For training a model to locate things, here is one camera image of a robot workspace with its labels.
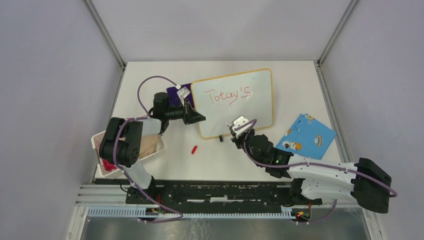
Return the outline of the red marker cap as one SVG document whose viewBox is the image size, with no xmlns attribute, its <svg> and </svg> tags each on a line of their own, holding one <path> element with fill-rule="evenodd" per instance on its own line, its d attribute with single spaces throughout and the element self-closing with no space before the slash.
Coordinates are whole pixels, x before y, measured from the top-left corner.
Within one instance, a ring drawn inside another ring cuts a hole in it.
<svg viewBox="0 0 424 240">
<path fill-rule="evenodd" d="M 197 145 L 195 145 L 195 146 L 192 148 L 192 150 L 191 150 L 191 154 L 192 154 L 192 155 L 194 155 L 194 154 L 195 154 L 195 152 L 196 152 L 197 148 L 198 148 L 198 146 L 197 146 Z"/>
</svg>

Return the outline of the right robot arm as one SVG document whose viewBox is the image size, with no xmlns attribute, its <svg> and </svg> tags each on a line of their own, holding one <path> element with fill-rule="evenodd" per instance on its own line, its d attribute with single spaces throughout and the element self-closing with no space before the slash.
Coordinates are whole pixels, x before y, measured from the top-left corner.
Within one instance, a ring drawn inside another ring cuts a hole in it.
<svg viewBox="0 0 424 240">
<path fill-rule="evenodd" d="M 277 149 L 266 135 L 254 130 L 230 130 L 231 140 L 258 167 L 275 178 L 292 180 L 289 199 L 295 204 L 324 199 L 356 202 L 380 214 L 389 211 L 391 198 L 398 193 L 391 187 L 392 177 L 374 161 L 325 162 Z"/>
</svg>

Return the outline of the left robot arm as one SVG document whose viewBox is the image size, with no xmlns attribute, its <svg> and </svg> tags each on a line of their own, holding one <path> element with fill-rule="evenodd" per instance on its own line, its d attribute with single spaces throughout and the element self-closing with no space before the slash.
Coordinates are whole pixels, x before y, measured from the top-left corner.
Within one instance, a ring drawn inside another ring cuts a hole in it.
<svg viewBox="0 0 424 240">
<path fill-rule="evenodd" d="M 157 190 L 154 177 L 140 161 L 142 138 L 163 134 L 171 120 L 182 120 L 185 125 L 206 120 L 188 99 L 171 106 L 166 92 L 154 95 L 153 107 L 148 113 L 149 116 L 134 119 L 111 118 L 98 149 L 99 157 L 123 172 L 145 204 L 156 200 Z"/>
</svg>

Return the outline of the yellow framed whiteboard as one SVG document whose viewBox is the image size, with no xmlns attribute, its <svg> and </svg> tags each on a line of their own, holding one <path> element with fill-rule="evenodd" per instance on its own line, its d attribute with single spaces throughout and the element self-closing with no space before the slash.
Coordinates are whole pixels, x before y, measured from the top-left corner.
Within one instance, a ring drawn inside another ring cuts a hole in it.
<svg viewBox="0 0 424 240">
<path fill-rule="evenodd" d="M 199 122 L 202 138 L 229 135 L 228 124 L 240 116 L 256 119 L 257 128 L 274 124 L 273 74 L 268 68 L 194 81 L 195 110 L 205 116 Z"/>
</svg>

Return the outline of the purple cloth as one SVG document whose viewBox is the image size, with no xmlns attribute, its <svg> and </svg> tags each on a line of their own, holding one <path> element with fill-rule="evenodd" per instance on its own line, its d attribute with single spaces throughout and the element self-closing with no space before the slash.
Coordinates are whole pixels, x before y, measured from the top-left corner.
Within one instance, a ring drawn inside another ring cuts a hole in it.
<svg viewBox="0 0 424 240">
<path fill-rule="evenodd" d="M 169 102 L 169 105 L 170 106 L 178 106 L 181 103 L 180 98 L 179 98 L 179 96 L 177 94 L 177 91 L 178 90 L 174 86 L 168 87 L 166 89 L 166 93 L 169 96 L 168 102 Z M 190 104 L 191 105 L 194 104 L 193 96 L 192 96 L 191 93 L 186 98 L 190 101 Z"/>
</svg>

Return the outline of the beige cloth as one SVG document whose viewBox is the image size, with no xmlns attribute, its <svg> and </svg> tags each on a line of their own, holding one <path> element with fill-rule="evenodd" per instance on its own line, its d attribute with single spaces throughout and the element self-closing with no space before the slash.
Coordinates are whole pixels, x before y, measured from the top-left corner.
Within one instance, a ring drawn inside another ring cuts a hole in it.
<svg viewBox="0 0 424 240">
<path fill-rule="evenodd" d="M 148 158 L 152 155 L 157 154 L 160 151 L 163 151 L 165 148 L 166 148 L 166 145 L 161 135 L 159 134 L 145 135 L 141 138 L 138 158 L 139 159 Z"/>
</svg>

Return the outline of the blue cartoon print cloth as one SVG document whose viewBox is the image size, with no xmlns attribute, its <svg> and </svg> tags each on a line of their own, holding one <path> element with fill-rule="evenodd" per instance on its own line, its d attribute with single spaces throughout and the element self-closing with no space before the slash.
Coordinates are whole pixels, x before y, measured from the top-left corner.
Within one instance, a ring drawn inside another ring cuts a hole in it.
<svg viewBox="0 0 424 240">
<path fill-rule="evenodd" d="M 321 160 L 336 137 L 336 132 L 310 114 L 300 114 L 280 141 L 279 150 Z"/>
</svg>

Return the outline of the red cloth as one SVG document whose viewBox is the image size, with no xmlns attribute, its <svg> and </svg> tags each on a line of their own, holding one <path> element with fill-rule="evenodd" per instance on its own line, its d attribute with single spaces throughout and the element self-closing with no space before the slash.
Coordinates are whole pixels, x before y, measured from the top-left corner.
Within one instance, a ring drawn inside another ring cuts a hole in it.
<svg viewBox="0 0 424 240">
<path fill-rule="evenodd" d="M 109 163 L 106 159 L 102 159 L 101 163 L 103 165 L 103 168 L 107 172 L 115 171 L 117 167 L 113 163 Z"/>
</svg>

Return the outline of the white plastic basket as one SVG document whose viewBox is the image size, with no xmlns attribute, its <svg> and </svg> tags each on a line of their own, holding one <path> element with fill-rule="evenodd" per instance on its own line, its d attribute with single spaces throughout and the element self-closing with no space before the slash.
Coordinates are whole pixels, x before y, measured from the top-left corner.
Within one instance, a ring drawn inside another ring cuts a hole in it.
<svg viewBox="0 0 424 240">
<path fill-rule="evenodd" d="M 114 170 L 114 171 L 105 171 L 104 168 L 103 168 L 103 164 L 102 164 L 103 158 L 101 158 L 100 154 L 99 154 L 100 144 L 101 144 L 101 142 L 104 138 L 105 133 L 106 133 L 105 131 L 102 131 L 102 132 L 97 133 L 97 134 L 95 134 L 91 137 L 91 145 L 92 145 L 92 148 L 93 148 L 93 151 L 94 151 L 94 156 L 95 156 L 95 159 L 98 162 L 96 174 L 100 178 L 104 178 L 104 179 L 117 179 L 117 178 L 124 176 L 122 171 L 119 170 L 118 168 L 116 168 L 116 170 Z M 159 158 L 163 157 L 165 155 L 166 149 L 167 149 L 167 145 L 165 143 L 165 149 L 164 150 L 162 150 L 162 151 L 160 151 L 160 152 L 158 152 L 154 155 L 151 155 L 150 157 L 139 159 L 139 152 L 140 152 L 140 146 L 139 146 L 138 150 L 137 149 L 131 150 L 130 157 L 138 157 L 137 160 L 139 162 L 141 162 L 143 165 L 147 165 L 147 164 L 152 163 L 153 161 L 158 160 Z"/>
</svg>

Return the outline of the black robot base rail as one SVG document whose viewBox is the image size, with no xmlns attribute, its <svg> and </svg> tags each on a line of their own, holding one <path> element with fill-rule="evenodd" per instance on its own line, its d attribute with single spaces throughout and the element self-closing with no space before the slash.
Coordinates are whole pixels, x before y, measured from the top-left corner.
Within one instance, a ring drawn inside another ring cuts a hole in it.
<svg viewBox="0 0 424 240">
<path fill-rule="evenodd" d="M 323 203 L 295 196 L 290 188 L 289 181 L 156 180 L 148 195 L 183 214 L 268 214 Z"/>
</svg>

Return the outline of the left aluminium frame post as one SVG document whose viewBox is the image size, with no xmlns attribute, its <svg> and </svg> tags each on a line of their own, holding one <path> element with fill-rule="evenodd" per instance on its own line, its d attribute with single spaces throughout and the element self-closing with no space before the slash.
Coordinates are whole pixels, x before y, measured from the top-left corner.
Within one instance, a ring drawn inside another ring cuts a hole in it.
<svg viewBox="0 0 424 240">
<path fill-rule="evenodd" d="M 92 20 L 94 21 L 97 29 L 99 30 L 103 40 L 106 43 L 106 46 L 108 47 L 108 49 L 112 53 L 114 59 L 116 60 L 116 62 L 120 66 L 120 68 L 122 70 L 125 70 L 127 64 L 125 63 L 122 55 L 120 54 L 116 44 L 114 43 L 114 40 L 113 40 L 112 36 L 110 35 L 104 21 L 102 20 L 94 2 L 92 0 L 82 0 L 82 2 L 84 3 L 85 7 L 87 8 L 88 13 L 90 14 Z"/>
</svg>

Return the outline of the grey aluminium frame post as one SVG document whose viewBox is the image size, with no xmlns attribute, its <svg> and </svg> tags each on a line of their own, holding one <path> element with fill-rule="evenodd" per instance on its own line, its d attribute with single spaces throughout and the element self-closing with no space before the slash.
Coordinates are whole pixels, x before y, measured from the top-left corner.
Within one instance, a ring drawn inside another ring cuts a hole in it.
<svg viewBox="0 0 424 240">
<path fill-rule="evenodd" d="M 358 5 L 360 1 L 359 0 L 350 0 L 345 11 L 343 12 L 340 20 L 338 21 L 335 29 L 333 30 L 327 44 L 325 45 L 321 55 L 319 56 L 319 58 L 316 61 L 316 64 L 318 66 L 322 66 L 325 62 L 325 60 L 327 59 L 331 49 L 333 48 L 335 42 L 337 41 L 340 33 L 342 32 L 344 26 L 346 25 L 346 23 L 348 22 L 348 20 L 350 19 L 352 13 L 354 12 L 356 6 Z"/>
</svg>

